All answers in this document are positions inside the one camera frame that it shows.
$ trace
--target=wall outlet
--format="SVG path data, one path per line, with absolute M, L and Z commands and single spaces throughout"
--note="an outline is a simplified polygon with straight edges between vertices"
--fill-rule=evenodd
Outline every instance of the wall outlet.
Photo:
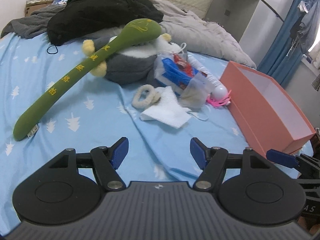
M 225 10 L 225 11 L 224 11 L 224 15 L 225 15 L 225 16 L 230 16 L 230 13 L 231 13 L 231 12 L 230 12 L 229 10 Z

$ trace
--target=green plush toy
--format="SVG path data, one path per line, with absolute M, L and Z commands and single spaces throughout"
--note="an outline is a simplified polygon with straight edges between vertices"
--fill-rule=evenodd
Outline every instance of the green plush toy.
M 129 22 L 114 40 L 64 75 L 20 116 L 13 129 L 14 139 L 20 141 L 25 138 L 65 92 L 110 55 L 129 46 L 156 39 L 160 34 L 161 27 L 153 20 L 137 19 Z

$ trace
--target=cardboard box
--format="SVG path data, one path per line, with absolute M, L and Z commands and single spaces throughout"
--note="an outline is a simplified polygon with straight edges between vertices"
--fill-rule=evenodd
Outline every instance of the cardboard box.
M 24 16 L 30 16 L 30 14 L 35 11 L 35 10 L 39 10 L 40 8 L 46 7 L 50 4 L 53 3 L 54 0 L 46 0 L 46 1 L 42 1 L 42 2 L 37 2 L 37 3 L 30 3 L 26 5 L 26 8 L 24 10 Z
M 228 108 L 250 147 L 260 155 L 265 157 L 270 149 L 294 154 L 315 134 L 272 77 L 230 61 L 220 81 L 232 90 Z

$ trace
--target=gray blanket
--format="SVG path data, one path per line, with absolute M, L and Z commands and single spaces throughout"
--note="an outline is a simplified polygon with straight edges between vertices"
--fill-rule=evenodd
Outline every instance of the gray blanket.
M 51 17 L 63 10 L 64 7 L 63 5 L 48 5 L 33 11 L 29 17 L 12 20 L 3 28 L 1 38 L 12 32 L 25 39 L 31 39 L 45 33 Z
M 163 32 L 172 36 L 172 42 L 187 44 L 188 51 L 232 60 L 256 68 L 255 63 L 243 52 L 239 43 L 217 23 L 201 20 L 192 11 L 182 11 L 166 0 L 152 0 L 164 14 L 160 23 Z

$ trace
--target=yellow embroidered text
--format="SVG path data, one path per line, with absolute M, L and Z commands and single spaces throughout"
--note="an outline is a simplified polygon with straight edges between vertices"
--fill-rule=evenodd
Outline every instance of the yellow embroidered text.
M 89 58 L 94 61 L 97 57 L 98 57 L 97 55 L 91 55 Z
M 128 25 L 128 27 L 135 28 L 135 29 L 138 30 L 139 32 L 145 32 L 145 31 L 148 30 L 148 28 L 147 28 L 148 22 L 141 21 L 141 22 L 137 22 L 137 24 L 145 24 L 146 26 L 145 26 L 145 27 L 141 27 L 141 26 L 136 25 L 135 23 L 130 23 L 130 24 Z
M 106 45 L 102 47 L 105 51 L 108 51 L 108 49 L 110 49 L 110 46 Z
M 61 78 L 61 80 L 64 81 L 64 82 L 69 82 L 70 77 L 69 76 L 65 76 L 65 77 Z
M 84 68 L 84 66 L 83 66 L 83 65 L 81 65 L 81 64 L 80 64 L 80 65 L 78 65 L 78 66 L 76 66 L 76 69 L 77 69 L 77 70 L 79 70 L 79 71 L 81 71 L 83 68 Z
M 57 90 L 55 88 L 50 88 L 48 92 L 53 96 L 57 92 Z

